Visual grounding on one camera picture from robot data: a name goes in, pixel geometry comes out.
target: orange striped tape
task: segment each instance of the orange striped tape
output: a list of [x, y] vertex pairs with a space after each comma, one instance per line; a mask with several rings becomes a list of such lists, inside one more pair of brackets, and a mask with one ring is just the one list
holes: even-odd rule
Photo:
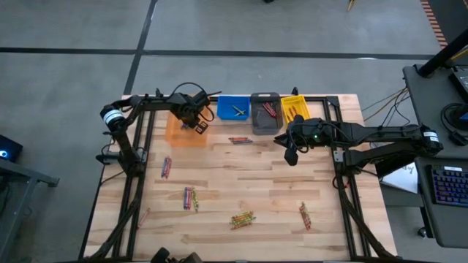
[[424, 12], [427, 15], [427, 18], [429, 19], [429, 23], [431, 24], [432, 30], [434, 31], [437, 41], [439, 42], [439, 45], [441, 48], [447, 47], [447, 40], [444, 37], [444, 34], [442, 33], [442, 30], [440, 30], [439, 23], [436, 20], [436, 17], [434, 15], [434, 12], [432, 12], [432, 8], [427, 2], [427, 0], [421, 0], [421, 4], [423, 5]]

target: bundle of crayons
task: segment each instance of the bundle of crayons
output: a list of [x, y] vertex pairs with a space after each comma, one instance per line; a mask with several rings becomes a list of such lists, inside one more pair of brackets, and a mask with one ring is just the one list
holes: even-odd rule
[[301, 212], [302, 220], [306, 225], [306, 229], [310, 230], [311, 222], [309, 217], [309, 211], [307, 210], [306, 204], [304, 204], [304, 202], [302, 202], [302, 205], [299, 207], [299, 212]]
[[270, 102], [263, 102], [263, 107], [265, 108], [266, 112], [272, 117], [276, 118], [276, 111], [271, 106]]
[[141, 217], [140, 222], [138, 222], [137, 229], [141, 228], [141, 226], [143, 225], [143, 222], [145, 221], [146, 217], [149, 215], [150, 212], [151, 212], [151, 209], [148, 207], [145, 213], [143, 214], [143, 216]]
[[195, 191], [195, 187], [192, 187], [192, 201], [193, 201], [193, 208], [195, 208], [195, 212], [198, 213], [198, 199], [197, 199], [197, 192]]
[[190, 210], [192, 203], [192, 189], [186, 187], [184, 191], [184, 210]]
[[294, 120], [294, 117], [296, 115], [299, 115], [299, 113], [298, 113], [298, 110], [294, 106], [292, 106], [292, 109], [290, 108], [289, 110], [290, 110], [291, 117], [286, 113], [286, 118], [287, 118], [287, 121], [291, 122]]
[[253, 215], [253, 211], [247, 211], [242, 214], [233, 216], [231, 218], [231, 224], [233, 225], [233, 227], [231, 227], [231, 230], [240, 229], [241, 227], [251, 225], [253, 220], [256, 219]]
[[173, 163], [173, 160], [167, 156], [164, 158], [164, 164], [162, 165], [162, 171], [161, 171], [161, 178], [168, 178], [169, 177], [169, 170], [170, 170], [170, 165]]
[[244, 144], [244, 143], [252, 143], [253, 141], [247, 137], [231, 137], [229, 138], [233, 144]]

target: wooden tabletop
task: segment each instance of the wooden tabletop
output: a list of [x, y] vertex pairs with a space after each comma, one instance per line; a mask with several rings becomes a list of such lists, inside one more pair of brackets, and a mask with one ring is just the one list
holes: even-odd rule
[[[337, 96], [343, 120], [362, 124], [357, 96]], [[308, 106], [313, 118], [325, 118], [321, 103], [310, 102]], [[216, 104], [211, 108], [216, 112]], [[151, 212], [137, 231], [134, 260], [149, 260], [162, 246], [177, 259], [196, 252], [204, 261], [349, 258], [338, 191], [331, 184], [334, 170], [330, 148], [300, 154], [298, 165], [290, 167], [283, 159], [284, 148], [273, 143], [273, 136], [252, 134], [250, 119], [218, 118], [209, 123], [204, 148], [171, 148], [165, 141], [169, 114], [156, 113], [140, 216], [147, 208]], [[135, 125], [129, 128], [129, 138], [134, 132]], [[254, 143], [232, 145], [228, 140], [241, 136]], [[161, 179], [166, 156], [173, 160], [167, 180]], [[117, 164], [107, 166], [102, 179], [120, 171]], [[356, 180], [365, 222], [386, 249], [396, 254], [378, 179], [362, 173]], [[85, 256], [93, 254], [116, 225], [124, 182], [122, 175], [100, 188]], [[193, 208], [184, 210], [185, 187], [196, 188], [198, 213]], [[302, 202], [312, 222], [309, 231], [298, 210]], [[230, 218], [247, 210], [254, 211], [254, 223], [230, 230]], [[358, 230], [353, 226], [358, 254], [362, 254]]]

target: blue plastic bin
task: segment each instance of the blue plastic bin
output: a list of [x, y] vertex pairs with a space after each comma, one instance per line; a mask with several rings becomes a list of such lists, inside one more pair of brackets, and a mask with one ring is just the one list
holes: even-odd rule
[[[246, 114], [238, 115], [238, 111], [233, 108], [236, 106], [239, 110], [245, 110]], [[245, 121], [250, 116], [250, 97], [248, 96], [219, 96], [217, 113], [222, 120]]]

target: computer keyboard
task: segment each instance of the computer keyboard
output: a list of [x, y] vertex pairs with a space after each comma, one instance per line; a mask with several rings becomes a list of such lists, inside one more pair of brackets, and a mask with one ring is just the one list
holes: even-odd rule
[[434, 202], [468, 207], [468, 169], [430, 165]]

